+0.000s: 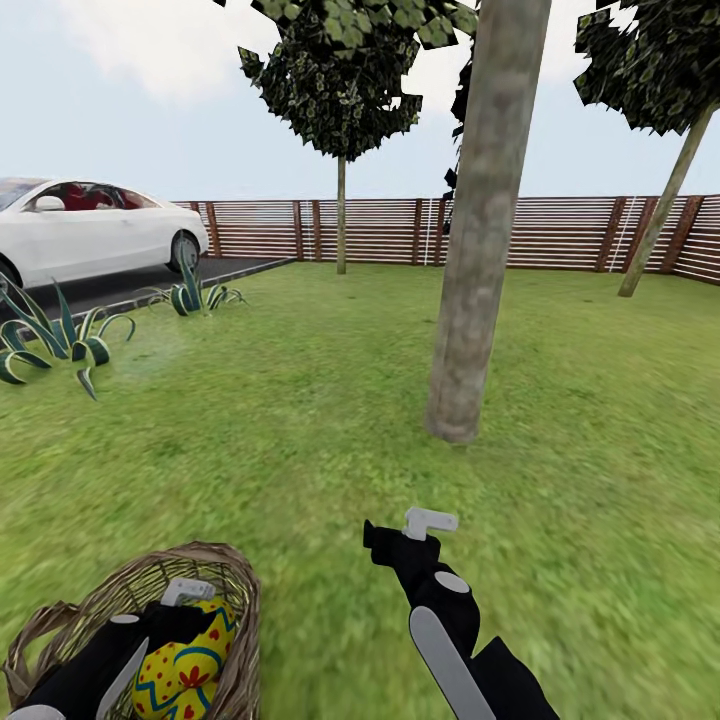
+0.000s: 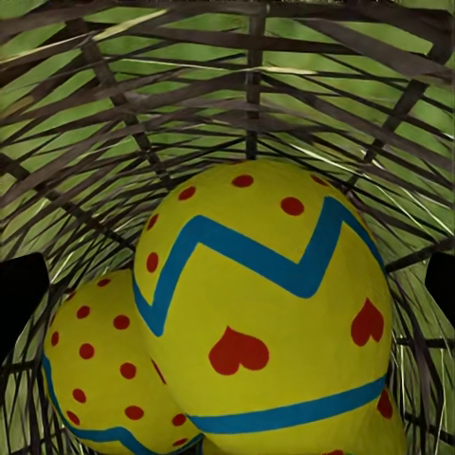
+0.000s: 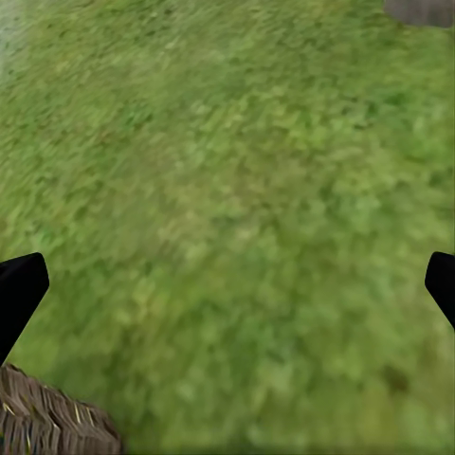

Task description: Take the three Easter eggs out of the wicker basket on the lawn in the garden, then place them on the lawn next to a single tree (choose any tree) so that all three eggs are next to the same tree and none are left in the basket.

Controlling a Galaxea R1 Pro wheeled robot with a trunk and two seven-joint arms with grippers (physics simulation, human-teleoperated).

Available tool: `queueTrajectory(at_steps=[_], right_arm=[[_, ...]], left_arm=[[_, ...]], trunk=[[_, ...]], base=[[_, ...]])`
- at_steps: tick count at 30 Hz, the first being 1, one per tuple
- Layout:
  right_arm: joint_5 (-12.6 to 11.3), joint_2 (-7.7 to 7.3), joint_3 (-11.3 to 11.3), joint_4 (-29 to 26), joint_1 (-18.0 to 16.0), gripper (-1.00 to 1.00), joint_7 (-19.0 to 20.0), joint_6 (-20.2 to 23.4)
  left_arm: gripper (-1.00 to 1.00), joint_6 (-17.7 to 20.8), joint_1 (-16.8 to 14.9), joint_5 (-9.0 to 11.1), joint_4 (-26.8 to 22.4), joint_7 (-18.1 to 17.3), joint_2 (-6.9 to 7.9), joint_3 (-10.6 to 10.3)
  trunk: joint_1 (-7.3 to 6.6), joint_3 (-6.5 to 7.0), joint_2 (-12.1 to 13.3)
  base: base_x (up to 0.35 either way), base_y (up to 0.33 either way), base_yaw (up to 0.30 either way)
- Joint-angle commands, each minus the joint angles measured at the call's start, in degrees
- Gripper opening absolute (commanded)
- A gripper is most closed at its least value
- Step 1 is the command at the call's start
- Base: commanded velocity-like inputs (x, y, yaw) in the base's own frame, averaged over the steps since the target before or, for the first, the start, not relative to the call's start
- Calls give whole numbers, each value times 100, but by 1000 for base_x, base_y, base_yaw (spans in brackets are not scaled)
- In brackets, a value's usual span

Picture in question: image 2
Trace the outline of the wicker basket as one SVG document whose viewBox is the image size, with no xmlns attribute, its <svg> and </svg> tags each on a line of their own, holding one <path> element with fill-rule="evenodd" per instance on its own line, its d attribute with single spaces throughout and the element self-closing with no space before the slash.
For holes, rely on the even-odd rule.
<svg viewBox="0 0 455 455">
<path fill-rule="evenodd" d="M 7 360 L 0 367 L 0 409 L 4 410 L 4 417 L 7 418 L 5 391 L 9 381 L 9 375 L 14 373 L 16 390 L 19 390 L 22 372 L 27 371 L 27 402 L 25 413 L 22 415 L 21 423 L 25 425 L 27 411 L 29 411 L 30 427 L 30 445 L 27 446 L 27 439 L 23 438 L 22 445 L 9 455 L 43 455 L 41 444 L 45 444 L 46 455 L 64 455 L 63 437 L 66 438 L 67 455 L 80 455 L 70 437 L 68 430 L 59 423 L 55 412 L 52 412 L 51 420 L 48 420 L 47 410 L 50 404 L 46 398 L 44 387 L 44 376 L 41 371 L 42 352 L 44 340 L 46 338 L 47 326 L 51 311 L 58 301 L 64 299 L 76 290 L 82 282 L 89 282 L 99 275 L 104 264 L 115 258 L 125 247 L 131 248 L 129 257 L 126 257 L 120 263 L 118 270 L 133 269 L 134 255 L 137 251 L 136 244 L 139 236 L 142 234 L 142 227 L 125 230 L 123 228 L 135 223 L 136 219 L 146 213 L 150 213 L 157 208 L 160 200 L 165 198 L 175 186 L 194 177 L 197 171 L 205 171 L 210 165 L 226 164 L 235 161 L 256 160 L 257 155 L 271 155 L 280 157 L 289 157 L 300 163 L 307 171 L 321 174 L 328 178 L 330 184 L 334 185 L 346 195 L 349 201 L 362 212 L 372 216 L 377 222 L 382 224 L 390 234 L 397 237 L 409 250 L 411 254 L 406 257 L 397 257 L 397 260 L 387 258 L 382 255 L 386 262 L 386 274 L 396 283 L 399 288 L 402 299 L 395 293 L 389 284 L 392 299 L 392 307 L 397 316 L 401 331 L 397 332 L 396 328 L 391 329 L 391 360 L 385 382 L 391 389 L 394 400 L 399 400 L 400 415 L 402 421 L 406 422 L 406 432 L 409 432 L 411 423 L 413 423 L 413 434 L 411 436 L 411 453 L 410 455 L 428 455 L 429 434 L 433 434 L 434 453 L 438 455 L 440 440 L 452 445 L 455 448 L 455 437 L 448 432 L 441 430 L 443 423 L 443 410 L 446 404 L 445 388 L 442 386 L 441 379 L 438 376 L 436 367 L 431 359 L 431 348 L 448 349 L 455 364 L 455 340 L 447 339 L 444 330 L 441 331 L 442 338 L 426 339 L 423 331 L 419 326 L 417 317 L 411 306 L 410 297 L 406 292 L 405 286 L 400 277 L 399 270 L 402 268 L 404 273 L 407 266 L 414 266 L 422 262 L 428 269 L 427 259 L 431 258 L 433 252 L 455 254 L 455 236 L 443 231 L 438 227 L 414 217 L 412 214 L 405 212 L 403 209 L 395 207 L 357 186 L 360 177 L 375 184 L 384 190 L 384 186 L 373 182 L 370 177 L 364 173 L 373 174 L 383 180 L 399 186 L 406 191 L 421 209 L 428 212 L 428 209 L 413 195 L 419 194 L 424 198 L 436 202 L 448 209 L 455 211 L 455 204 L 445 200 L 440 194 L 432 193 L 421 187 L 411 184 L 407 180 L 392 174 L 376 157 L 382 155 L 390 161 L 409 169 L 417 175 L 431 190 L 433 188 L 424 179 L 430 179 L 439 185 L 455 191 L 455 183 L 449 182 L 445 177 L 438 173 L 431 165 L 455 175 L 455 161 L 440 155 L 434 151 L 417 144 L 409 139 L 397 135 L 394 131 L 400 126 L 402 121 L 413 124 L 425 131 L 431 132 L 438 140 L 455 156 L 455 137 L 428 125 L 422 121 L 411 109 L 418 100 L 425 100 L 430 104 L 440 107 L 443 111 L 455 117 L 455 109 L 441 104 L 437 100 L 427 97 L 424 93 L 432 84 L 449 91 L 455 92 L 455 69 L 446 67 L 447 61 L 455 52 L 455 12 L 452 14 L 447 9 L 416 9 L 406 8 L 399 4 L 393 3 L 392 0 L 335 0 L 338 5 L 324 4 L 303 4 L 303 3 L 284 3 L 280 0 L 49 0 L 40 7 L 20 16 L 10 18 L 0 18 L 0 46 L 4 46 L 12 39 L 39 27 L 50 26 L 60 22 L 67 22 L 67 27 L 59 31 L 53 37 L 45 41 L 42 45 L 14 54 L 6 58 L 0 58 L 0 88 L 5 87 L 17 78 L 26 74 L 33 67 L 41 64 L 54 54 L 64 53 L 73 49 L 81 48 L 82 54 L 78 55 L 73 61 L 70 61 L 65 67 L 54 73 L 51 77 L 37 81 L 39 85 L 24 95 L 18 101 L 0 111 L 0 128 L 9 126 L 24 120 L 32 121 L 24 126 L 21 130 L 11 135 L 8 139 L 0 143 L 0 149 L 19 143 L 36 139 L 39 137 L 48 137 L 53 135 L 64 134 L 71 130 L 77 130 L 91 125 L 109 121 L 95 134 L 85 140 L 71 143 L 55 151 L 63 151 L 62 155 L 48 162 L 36 172 L 29 173 L 20 164 L 34 157 L 36 152 L 44 148 L 54 138 L 38 146 L 26 155 L 12 160 L 5 154 L 0 153 L 0 177 L 4 174 L 12 174 L 16 182 L 8 189 L 5 195 L 0 198 L 0 209 L 5 208 L 8 204 L 20 196 L 27 194 L 29 191 L 36 190 L 37 193 L 25 204 L 19 204 L 18 207 L 6 219 L 0 223 L 0 236 L 6 230 L 9 222 L 22 214 L 25 210 L 35 205 L 39 200 L 46 197 L 47 203 L 38 213 L 20 229 L 17 229 L 8 239 L 0 244 L 0 247 L 10 243 L 19 236 L 9 254 L 4 261 L 11 260 L 20 250 L 20 245 L 25 240 L 29 229 L 42 221 L 56 209 L 64 209 L 65 213 L 54 222 L 51 222 L 43 231 L 40 231 L 35 237 L 42 236 L 49 228 L 60 222 L 65 216 L 70 217 L 64 222 L 60 231 L 45 246 L 42 246 L 36 252 L 41 252 L 44 262 L 47 263 L 47 274 L 53 270 L 53 267 L 63 258 L 70 256 L 75 250 L 90 243 L 92 240 L 106 246 L 106 252 L 100 258 L 100 261 L 88 269 L 93 260 L 101 253 L 102 247 L 97 253 L 83 262 L 87 254 L 92 250 L 90 246 L 87 251 L 70 265 L 64 266 L 57 274 L 49 278 L 50 285 L 46 290 L 48 293 L 45 311 L 39 317 L 36 324 L 33 324 L 34 313 L 30 317 L 27 342 L 21 352 L 21 360 L 13 364 L 13 354 L 15 345 L 11 348 Z M 114 7 L 135 7 L 162 9 L 162 11 L 137 18 L 135 20 L 121 23 L 101 23 L 87 21 L 84 16 L 92 15 Z M 247 15 L 247 34 L 235 33 L 230 30 L 199 30 L 186 28 L 162 27 L 162 25 L 171 22 L 187 19 L 192 16 L 203 13 L 224 13 Z M 336 44 L 306 41 L 298 39 L 287 39 L 284 37 L 264 36 L 265 17 L 290 18 L 306 27 L 335 40 Z M 381 42 L 374 37 L 362 34 L 351 28 L 334 23 L 334 21 L 362 22 L 362 23 L 381 23 L 389 24 L 421 37 L 433 43 L 433 47 L 428 54 L 419 52 L 408 52 L 405 49 Z M 100 51 L 98 43 L 112 40 L 124 35 L 133 35 L 164 40 L 163 43 L 149 45 L 127 54 L 103 54 Z M 138 57 L 139 54 L 156 50 L 166 46 L 178 43 L 199 44 L 205 46 L 221 46 L 235 49 L 246 49 L 246 53 L 237 53 L 234 55 L 209 60 L 206 62 L 188 61 L 177 59 L 163 59 L 153 57 Z M 279 66 L 263 66 L 263 51 L 288 51 L 288 52 L 305 52 L 318 53 L 321 56 L 328 57 L 329 54 L 343 55 L 361 55 L 376 60 L 396 72 L 407 76 L 406 79 L 380 77 L 365 70 L 356 68 L 343 61 L 336 60 L 337 63 L 344 64 L 358 74 L 347 74 L 337 72 L 326 72 L 316 70 L 303 70 L 295 68 L 284 68 Z M 246 64 L 229 64 L 229 61 L 246 56 Z M 161 64 L 180 64 L 181 67 L 173 68 L 167 71 L 157 72 L 150 75 L 140 74 L 137 78 L 118 82 L 109 63 L 119 60 L 131 60 L 140 62 L 152 62 Z M 67 82 L 72 76 L 79 71 L 92 68 L 96 76 L 75 90 L 62 100 L 52 102 L 38 109 L 28 111 L 35 103 L 44 99 L 51 94 L 57 87 Z M 178 76 L 189 74 L 191 72 L 204 68 L 219 68 L 227 70 L 236 70 L 233 73 L 216 77 L 209 80 L 185 79 Z M 267 76 L 266 73 L 293 74 L 310 81 L 307 76 L 334 77 L 346 79 L 361 79 L 380 81 L 396 89 L 402 90 L 403 95 L 400 100 L 378 98 L 379 100 L 391 101 L 395 104 L 394 109 L 374 103 L 366 96 L 353 95 L 343 90 L 334 88 L 325 83 L 318 83 L 328 89 L 334 90 L 335 93 L 319 92 L 311 90 L 300 90 L 293 85 L 281 82 L 273 77 Z M 137 92 L 138 89 L 149 84 L 163 81 L 183 82 L 187 86 L 180 87 L 176 90 L 167 91 L 163 94 Z M 404 85 L 405 84 L 405 85 Z M 222 89 L 245 91 L 244 94 L 230 96 L 222 99 L 204 98 L 206 94 L 211 94 Z M 260 95 L 264 93 L 282 93 L 288 94 L 313 107 L 325 115 L 338 119 L 354 127 L 354 129 L 333 128 L 318 120 L 309 118 L 306 113 L 296 112 L 291 108 L 278 104 L 273 100 Z M 347 97 L 352 100 L 364 103 L 381 112 L 389 115 L 388 119 L 383 122 L 383 126 L 370 122 L 368 119 L 361 118 L 356 114 L 350 113 L 341 107 L 335 106 L 327 100 L 319 99 L 319 96 L 336 96 Z M 43 123 L 47 118 L 54 116 L 57 112 L 70 109 L 79 105 L 84 105 L 92 101 L 110 98 L 114 107 L 99 111 L 93 115 L 67 122 L 58 127 L 43 131 L 36 135 L 27 136 L 18 139 L 23 134 L 32 130 L 35 126 Z M 154 109 L 164 106 L 183 106 L 172 112 L 154 112 Z M 216 115 L 200 115 L 200 111 L 206 109 L 225 109 L 225 112 Z M 315 122 L 316 125 L 290 123 L 282 118 L 273 116 L 272 113 L 293 114 L 300 118 Z M 152 119 L 139 122 L 136 115 L 152 117 Z M 114 131 L 114 127 L 121 121 L 125 121 L 126 127 Z M 174 120 L 185 121 L 184 124 L 171 128 L 163 128 L 164 124 Z M 190 127 L 207 124 L 213 126 L 228 127 L 227 130 L 220 132 L 203 131 L 190 129 Z M 232 135 L 228 132 L 234 130 L 245 130 L 246 134 Z M 373 144 L 368 144 L 359 138 L 347 135 L 346 132 L 358 131 L 360 134 L 369 135 L 374 138 Z M 349 168 L 353 168 L 353 177 L 348 182 L 339 180 L 327 171 L 321 171 L 304 161 L 320 160 L 327 162 L 319 155 L 303 150 L 299 146 L 292 144 L 291 141 L 278 138 L 273 133 L 285 132 L 292 137 L 297 138 L 301 143 L 307 143 L 326 154 L 340 159 L 340 163 Z M 347 146 L 332 144 L 314 136 L 312 132 L 334 132 L 342 137 L 346 137 L 352 142 L 359 144 L 357 146 Z M 196 140 L 190 138 L 175 143 L 151 143 L 147 137 L 148 134 L 192 134 L 201 137 L 219 136 L 219 137 L 237 137 L 226 143 L 218 144 L 212 147 L 190 146 L 185 145 L 187 142 Z M 139 150 L 134 150 L 127 155 L 114 156 L 98 160 L 109 149 L 121 143 L 125 138 L 133 138 L 139 146 Z M 258 140 L 259 137 L 271 139 L 281 145 L 291 149 L 311 155 L 312 157 L 303 157 L 285 154 L 281 150 L 273 148 Z M 245 150 L 229 149 L 230 145 L 246 142 Z M 276 153 L 260 152 L 257 150 L 257 143 L 263 144 L 267 148 L 274 150 Z M 99 144 L 99 145 L 98 145 Z M 196 152 L 174 156 L 172 159 L 161 161 L 155 152 L 163 151 L 172 147 L 196 149 Z M 399 148 L 404 152 L 417 156 L 429 166 L 433 173 L 425 171 L 415 164 L 406 161 L 393 147 Z M 347 152 L 346 149 L 360 150 L 365 157 L 362 159 L 357 155 Z M 245 153 L 246 155 L 237 155 L 229 157 L 204 157 L 206 154 L 222 151 Z M 110 177 L 105 177 L 113 171 L 122 162 L 136 159 L 121 172 Z M 193 158 L 204 158 L 203 161 L 195 164 L 186 165 L 185 162 Z M 144 164 L 146 163 L 146 164 Z M 76 187 L 68 188 L 62 191 L 56 191 L 65 181 L 79 173 L 86 173 L 96 170 L 89 177 L 85 178 Z M 156 172 L 156 175 L 138 180 L 143 174 Z M 81 205 L 92 199 L 94 196 L 105 192 L 105 189 L 117 182 L 122 177 L 134 176 L 125 185 L 113 188 L 113 193 L 105 199 L 92 204 L 87 209 L 81 208 Z M 71 201 L 75 196 L 85 191 L 93 184 L 103 184 L 86 197 Z M 140 185 L 140 186 L 139 186 Z M 144 199 L 126 204 L 135 195 L 150 191 Z M 360 192 L 372 200 L 375 200 L 383 207 L 387 206 L 413 219 L 417 223 L 424 224 L 429 228 L 435 229 L 446 235 L 446 239 L 438 241 L 434 236 L 427 234 L 419 228 L 410 226 L 405 222 L 398 220 L 394 215 L 385 214 L 376 208 L 371 208 L 356 193 Z M 96 214 L 110 201 L 122 199 L 107 211 Z M 73 220 L 74 218 L 74 220 Z M 415 252 L 409 243 L 406 243 L 391 227 L 402 228 L 404 231 L 412 233 L 433 243 L 423 249 Z M 62 239 L 65 234 L 75 229 L 71 237 L 60 248 L 52 251 L 53 247 Z M 107 243 L 108 242 L 108 243 Z M 77 265 L 71 273 L 66 275 L 61 281 L 53 284 L 55 279 L 70 268 L 74 263 Z M 70 284 L 75 274 L 86 264 L 86 268 L 80 277 Z M 407 320 L 408 319 L 408 320 Z M 408 322 L 409 321 L 409 322 Z M 27 348 L 41 329 L 38 346 L 34 353 L 34 360 L 26 361 Z M 404 371 L 399 367 L 396 359 L 396 349 L 402 352 L 403 346 L 408 347 L 409 362 L 416 368 L 415 377 L 420 389 L 420 407 L 419 418 L 416 416 L 415 408 L 412 414 L 407 412 L 406 402 L 404 400 L 404 390 L 406 384 L 404 381 Z M 34 405 L 33 388 L 34 383 L 38 382 L 39 395 L 38 400 L 41 402 L 43 434 L 44 439 L 40 440 L 40 432 L 37 422 L 36 407 Z M 436 406 L 436 426 L 430 411 L 430 398 Z M 421 445 L 416 448 L 416 429 L 420 427 Z M 86 449 L 86 455 L 96 455 L 94 449 Z M 195 455 L 193 446 L 186 449 L 183 455 Z"/>
</svg>

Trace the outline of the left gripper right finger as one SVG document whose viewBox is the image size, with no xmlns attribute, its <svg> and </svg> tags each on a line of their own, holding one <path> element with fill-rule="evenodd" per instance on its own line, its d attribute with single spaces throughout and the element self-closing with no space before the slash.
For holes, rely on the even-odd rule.
<svg viewBox="0 0 455 455">
<path fill-rule="evenodd" d="M 427 259 L 424 291 L 430 294 L 455 328 L 455 254 L 433 252 Z M 428 296 L 427 294 L 427 296 Z"/>
</svg>

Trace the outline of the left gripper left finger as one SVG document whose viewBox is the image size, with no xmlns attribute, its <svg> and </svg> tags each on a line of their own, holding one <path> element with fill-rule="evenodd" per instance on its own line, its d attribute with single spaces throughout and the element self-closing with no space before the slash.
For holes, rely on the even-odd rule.
<svg viewBox="0 0 455 455">
<path fill-rule="evenodd" d="M 36 251 L 0 263 L 0 367 L 46 294 L 46 265 Z"/>
</svg>

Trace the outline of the easter egg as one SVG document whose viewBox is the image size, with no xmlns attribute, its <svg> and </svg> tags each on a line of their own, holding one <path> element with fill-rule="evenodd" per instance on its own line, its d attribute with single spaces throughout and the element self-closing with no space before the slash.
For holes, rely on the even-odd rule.
<svg viewBox="0 0 455 455">
<path fill-rule="evenodd" d="M 410 455 L 406 422 L 400 415 L 399 400 L 394 400 L 385 382 L 377 409 L 364 435 L 348 455 Z M 204 437 L 193 447 L 195 455 L 226 455 L 212 440 Z"/>
<path fill-rule="evenodd" d="M 174 402 L 226 455 L 348 455 L 394 328 L 365 218 L 325 176 L 257 159 L 210 165 L 159 202 L 133 300 Z"/>
<path fill-rule="evenodd" d="M 182 455 L 205 437 L 146 351 L 133 269 L 101 272 L 61 300 L 41 371 L 59 423 L 97 455 Z"/>
</svg>

